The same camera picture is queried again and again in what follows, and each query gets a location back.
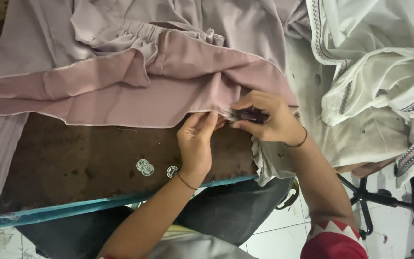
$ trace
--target sticker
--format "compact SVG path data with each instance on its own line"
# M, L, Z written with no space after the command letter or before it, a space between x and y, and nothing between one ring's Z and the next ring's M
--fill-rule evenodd
M137 170L139 170L144 176L150 176L154 172L154 167L145 159L140 159L137 162Z
M175 173L177 172L177 170L178 170L178 168L176 166L171 166L171 167L167 168L167 176L169 178L172 178L175 175Z

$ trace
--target white tile floor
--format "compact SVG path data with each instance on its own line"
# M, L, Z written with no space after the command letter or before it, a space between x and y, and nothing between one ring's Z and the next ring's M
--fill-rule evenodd
M350 173L342 174L354 185L358 182ZM395 189L393 167L388 166L381 172L368 177L367 188L375 192L385 188L393 197L411 193L411 186ZM391 208L369 203L374 232L364 241L368 256L371 259L392 258L404 259L414 255L414 226L411 223L411 211L403 208ZM365 228L363 215L353 206L359 227ZM274 210L273 213L257 229L255 234L241 246L252 256L261 259L299 258L299 253L311 229L308 207L302 195L290 209ZM0 259L41 259L35 254L34 245L13 229L13 236L7 249L0 253Z

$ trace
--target bracelet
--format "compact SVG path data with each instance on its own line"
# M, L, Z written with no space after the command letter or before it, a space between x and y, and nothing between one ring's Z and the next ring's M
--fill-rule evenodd
M179 175L179 174L176 174L179 178L180 178L180 180L182 181L182 182L184 182L189 188L191 188L191 189L193 189L194 191L197 191L197 189L194 189L193 187L191 187L189 184L187 184L182 178L181 178L181 176Z
M303 139L302 143L296 144L295 146L292 146L292 145L288 145L287 143L284 142L284 145L286 145L287 147L300 147L302 144L304 144L304 142L306 141L306 138L308 138L308 130L306 130L305 127L303 127L303 129L305 129L306 136L305 136L305 139Z

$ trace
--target pink fabric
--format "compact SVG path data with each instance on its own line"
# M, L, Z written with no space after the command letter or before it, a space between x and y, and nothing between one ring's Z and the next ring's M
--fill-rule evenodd
M51 71L0 77L0 115L39 112L67 124L169 128L188 112L224 109L251 89L296 101L272 63L162 32L145 65L140 50L77 62Z

